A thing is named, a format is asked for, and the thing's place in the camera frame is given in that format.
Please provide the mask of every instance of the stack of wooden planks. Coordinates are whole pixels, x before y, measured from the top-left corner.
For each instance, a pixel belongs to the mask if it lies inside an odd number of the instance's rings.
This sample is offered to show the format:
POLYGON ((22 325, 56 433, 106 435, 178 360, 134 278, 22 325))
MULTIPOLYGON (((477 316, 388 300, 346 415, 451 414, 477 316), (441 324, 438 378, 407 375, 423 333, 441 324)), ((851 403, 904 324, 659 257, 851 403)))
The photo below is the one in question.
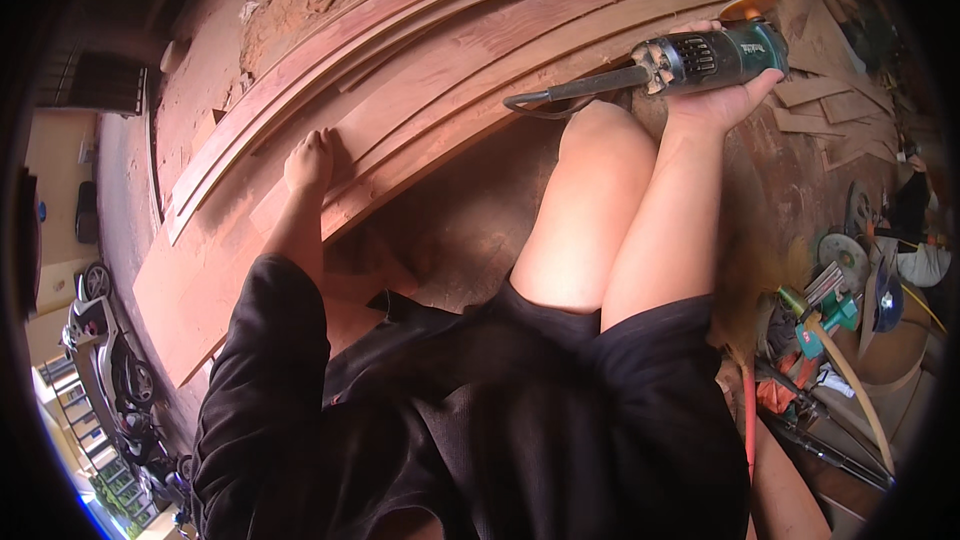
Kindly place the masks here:
POLYGON ((827 172, 873 155, 895 164, 899 137, 887 90, 857 73, 850 46, 824 0, 780 0, 790 77, 774 87, 781 132, 810 135, 827 172))
POLYGON ((256 81, 174 185, 134 285, 172 382, 223 342, 287 196, 282 168, 248 155, 269 152, 307 110, 338 137, 329 242, 509 124, 504 97, 615 67, 636 43, 715 18, 727 1, 358 0, 256 81))

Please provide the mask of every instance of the red hose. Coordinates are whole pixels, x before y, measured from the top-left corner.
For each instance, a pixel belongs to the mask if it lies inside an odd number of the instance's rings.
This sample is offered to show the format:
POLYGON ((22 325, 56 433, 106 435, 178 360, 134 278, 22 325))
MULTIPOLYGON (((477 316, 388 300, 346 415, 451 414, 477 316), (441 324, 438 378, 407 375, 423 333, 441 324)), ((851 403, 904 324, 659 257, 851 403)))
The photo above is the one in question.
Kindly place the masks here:
POLYGON ((747 467, 750 471, 750 483, 754 482, 754 464, 757 461, 757 384, 754 382, 754 369, 749 365, 741 368, 743 374, 743 403, 747 414, 744 426, 744 444, 747 448, 747 467))

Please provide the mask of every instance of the black shirt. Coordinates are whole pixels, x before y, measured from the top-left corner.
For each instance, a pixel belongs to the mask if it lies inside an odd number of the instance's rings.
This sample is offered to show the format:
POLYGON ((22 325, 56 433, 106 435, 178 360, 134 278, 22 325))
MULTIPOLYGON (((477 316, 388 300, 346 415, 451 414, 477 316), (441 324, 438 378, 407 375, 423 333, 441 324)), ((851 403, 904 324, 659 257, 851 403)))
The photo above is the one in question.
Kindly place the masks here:
POLYGON ((328 366, 316 285, 281 256, 253 264, 199 414, 202 537, 366 538, 410 507, 447 539, 744 537, 708 297, 587 341, 503 300, 464 316, 393 300, 328 366))

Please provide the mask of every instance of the workshop floor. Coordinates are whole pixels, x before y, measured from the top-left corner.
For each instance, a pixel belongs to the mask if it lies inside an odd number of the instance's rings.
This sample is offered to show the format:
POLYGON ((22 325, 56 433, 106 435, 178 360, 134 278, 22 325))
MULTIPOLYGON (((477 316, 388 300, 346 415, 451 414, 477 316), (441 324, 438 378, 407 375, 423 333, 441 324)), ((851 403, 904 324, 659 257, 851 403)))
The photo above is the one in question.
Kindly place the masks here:
MULTIPOLYGON (((189 57, 164 80, 154 120, 164 205, 192 155, 191 139, 200 118, 210 108, 229 107, 241 92, 244 74, 256 79, 349 0, 334 0, 325 13, 328 1, 193 0, 179 23, 182 37, 193 39, 189 57), (239 14, 247 1, 260 6, 244 24, 239 14)), ((644 124, 654 131, 662 126, 658 120, 664 113, 658 105, 639 106, 644 124)), ((533 226, 562 129, 533 119, 512 124, 406 190, 340 243, 355 243, 373 229, 414 272, 419 282, 415 299, 454 312, 483 302, 496 291, 533 226)), ((145 150, 142 117, 102 116, 102 249, 130 325, 162 378, 167 397, 160 414, 164 432, 175 448, 188 452, 206 376, 200 372, 184 387, 172 387, 132 292, 155 234, 147 209, 145 150)), ((854 179, 879 201, 884 190, 894 190, 896 174, 894 165, 869 155, 824 172, 816 146, 802 135, 781 133, 770 109, 761 107, 727 139, 721 254, 744 237, 761 238, 781 249, 796 236, 814 242, 843 221, 847 188, 854 179)), ((698 226, 690 221, 686 233, 699 233, 698 226)), ((669 245, 664 238, 667 258, 669 245)))

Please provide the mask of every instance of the person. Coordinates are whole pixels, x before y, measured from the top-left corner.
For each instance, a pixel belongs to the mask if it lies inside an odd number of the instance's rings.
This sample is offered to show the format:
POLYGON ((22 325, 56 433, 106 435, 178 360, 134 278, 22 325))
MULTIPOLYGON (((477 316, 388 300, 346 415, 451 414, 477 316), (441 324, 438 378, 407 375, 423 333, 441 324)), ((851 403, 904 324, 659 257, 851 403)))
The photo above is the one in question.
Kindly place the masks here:
POLYGON ((667 98, 659 148, 590 102, 515 266, 464 315, 324 296, 331 153, 308 135, 200 409, 201 537, 743 538, 705 335, 724 138, 782 77, 667 98))

